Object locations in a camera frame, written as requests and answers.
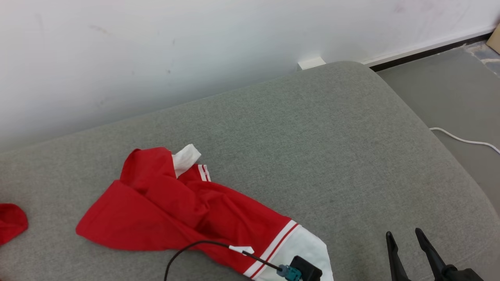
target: white cable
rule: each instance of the white cable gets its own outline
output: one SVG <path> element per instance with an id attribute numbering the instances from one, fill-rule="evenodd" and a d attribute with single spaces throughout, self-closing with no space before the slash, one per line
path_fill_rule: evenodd
<path id="1" fill-rule="evenodd" d="M 434 130 L 441 131 L 441 132 L 447 134 L 448 136 L 454 138 L 455 140 L 461 141 L 461 142 L 464 142 L 464 143 L 489 146 L 490 148 L 494 149 L 496 151 L 496 153 L 500 154 L 500 150 L 498 150 L 498 148 L 496 148 L 493 144 L 490 144 L 490 143 L 487 143 L 487 142 L 482 142 L 482 141 L 465 140 L 465 139 L 459 138 L 458 136 L 454 136 L 451 133 L 447 132 L 446 130 L 438 128 L 438 127 L 433 127 L 433 128 L 429 128 L 429 129 L 431 131 L 434 131 Z"/>

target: teal connector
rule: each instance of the teal connector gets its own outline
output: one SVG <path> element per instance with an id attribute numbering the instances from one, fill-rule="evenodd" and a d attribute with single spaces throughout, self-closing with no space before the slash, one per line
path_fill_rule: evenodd
<path id="1" fill-rule="evenodd" d="M 302 277 L 302 273 L 297 268 L 283 264 L 279 268 L 281 271 L 276 270 L 276 273 L 288 281 L 299 281 Z"/>

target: red fabric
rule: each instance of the red fabric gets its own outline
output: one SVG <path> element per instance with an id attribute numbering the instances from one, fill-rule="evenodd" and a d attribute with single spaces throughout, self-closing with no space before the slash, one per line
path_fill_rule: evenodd
<path id="1" fill-rule="evenodd" d="M 25 212 L 14 204 L 0 204 L 0 246 L 28 229 Z"/>
<path id="2" fill-rule="evenodd" d="M 181 249 L 213 240 L 252 246 L 260 256 L 290 218 L 228 187 L 203 181 L 198 169 L 195 164 L 177 179 L 169 150 L 134 150 L 120 179 L 90 207 L 76 233 L 120 250 Z M 216 245 L 196 249 L 239 273 L 254 263 Z"/>

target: floor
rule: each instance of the floor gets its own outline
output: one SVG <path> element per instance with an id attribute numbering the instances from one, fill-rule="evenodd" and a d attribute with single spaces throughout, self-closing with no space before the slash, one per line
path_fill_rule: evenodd
<path id="1" fill-rule="evenodd" d="M 500 149 L 500 55 L 484 42 L 377 72 L 431 127 Z M 434 131 L 500 214 L 500 155 Z"/>

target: gray couch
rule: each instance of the gray couch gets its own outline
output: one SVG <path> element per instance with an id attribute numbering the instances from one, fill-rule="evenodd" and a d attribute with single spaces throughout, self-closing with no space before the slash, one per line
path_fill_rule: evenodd
<path id="1" fill-rule="evenodd" d="M 29 220 L 0 248 L 0 279 L 161 280 L 174 251 L 112 250 L 75 227 L 133 149 L 191 143 L 212 181 L 320 237 L 336 281 L 390 280 L 389 230 L 414 281 L 433 280 L 415 227 L 480 275 L 500 254 L 499 217 L 474 180 L 374 72 L 336 62 L 0 155 L 0 202 Z M 169 273 L 245 279 L 199 252 Z"/>

